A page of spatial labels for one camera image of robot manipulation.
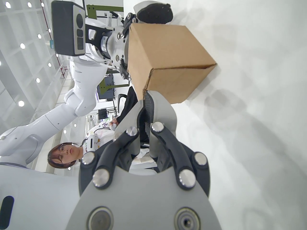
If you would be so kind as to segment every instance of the white ceiling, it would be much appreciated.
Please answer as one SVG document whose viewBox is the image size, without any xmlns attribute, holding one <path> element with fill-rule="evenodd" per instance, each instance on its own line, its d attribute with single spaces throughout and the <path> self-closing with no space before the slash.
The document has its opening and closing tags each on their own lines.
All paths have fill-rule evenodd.
<svg viewBox="0 0 307 230">
<path fill-rule="evenodd" d="M 47 21 L 51 28 L 48 5 L 42 8 L 40 0 L 0 0 L 0 134 L 48 112 L 61 91 L 61 58 L 48 46 L 52 38 L 46 25 Z"/>
</svg>

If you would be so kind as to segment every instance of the silver bolt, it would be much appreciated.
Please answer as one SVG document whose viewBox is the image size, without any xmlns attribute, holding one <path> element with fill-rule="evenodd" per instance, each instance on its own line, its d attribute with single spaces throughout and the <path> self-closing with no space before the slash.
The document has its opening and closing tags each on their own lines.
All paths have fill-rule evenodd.
<svg viewBox="0 0 307 230">
<path fill-rule="evenodd" d="M 121 132 L 114 134 L 113 141 L 116 141 L 119 138 L 119 136 L 121 136 L 121 135 L 122 135 Z"/>
<path fill-rule="evenodd" d="M 192 188 L 196 184 L 196 177 L 191 170 L 184 169 L 179 173 L 179 181 L 184 187 Z"/>
<path fill-rule="evenodd" d="M 162 132 L 164 129 L 164 125 L 161 122 L 154 122 L 151 126 L 151 129 L 154 132 Z"/>
<path fill-rule="evenodd" d="M 198 214 L 191 208 L 181 208 L 175 215 L 175 230 L 200 230 Z"/>
<path fill-rule="evenodd" d="M 198 152 L 195 154 L 195 161 L 198 165 L 204 166 L 207 164 L 207 157 L 203 153 Z"/>
<path fill-rule="evenodd" d="M 129 128 L 126 130 L 126 133 L 127 133 L 129 136 L 133 137 L 133 136 L 137 135 L 137 128 L 134 127 L 134 126 L 131 126 L 131 127 L 129 127 Z"/>
<path fill-rule="evenodd" d="M 110 179 L 110 173 L 108 170 L 101 168 L 99 170 L 96 170 L 93 175 L 93 184 L 100 188 L 106 185 L 106 183 Z"/>
<path fill-rule="evenodd" d="M 113 214 L 106 207 L 97 208 L 91 213 L 88 223 L 89 230 L 111 230 L 114 225 Z"/>
<path fill-rule="evenodd" d="M 95 153 L 94 152 L 87 152 L 81 159 L 82 163 L 84 165 L 91 164 L 93 160 L 95 159 Z"/>
</svg>

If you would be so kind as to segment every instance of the cardboard box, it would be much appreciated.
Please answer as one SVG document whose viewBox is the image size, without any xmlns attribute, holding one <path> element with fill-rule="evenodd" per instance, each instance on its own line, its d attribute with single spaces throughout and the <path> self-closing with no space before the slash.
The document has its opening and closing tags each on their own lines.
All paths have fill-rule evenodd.
<svg viewBox="0 0 307 230">
<path fill-rule="evenodd" d="M 213 70 L 216 62 L 186 26 L 132 24 L 128 71 L 139 100 L 146 90 L 182 103 Z"/>
</svg>

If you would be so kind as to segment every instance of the robot camera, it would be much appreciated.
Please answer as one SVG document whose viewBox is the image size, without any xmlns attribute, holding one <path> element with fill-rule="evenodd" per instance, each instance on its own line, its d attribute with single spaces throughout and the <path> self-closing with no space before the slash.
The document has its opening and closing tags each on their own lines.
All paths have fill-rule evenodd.
<svg viewBox="0 0 307 230">
<path fill-rule="evenodd" d="M 85 54 L 85 10 L 72 1 L 51 3 L 54 49 L 68 56 Z"/>
</svg>

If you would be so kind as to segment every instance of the green frame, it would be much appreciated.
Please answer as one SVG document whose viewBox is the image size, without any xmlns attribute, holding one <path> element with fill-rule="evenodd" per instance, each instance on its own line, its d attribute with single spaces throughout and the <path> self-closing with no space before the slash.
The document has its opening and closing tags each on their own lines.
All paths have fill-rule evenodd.
<svg viewBox="0 0 307 230">
<path fill-rule="evenodd" d="M 97 19 L 96 11 L 124 12 L 123 7 L 104 6 L 104 5 L 87 5 L 86 9 L 88 11 L 88 17 L 93 19 Z"/>
</svg>

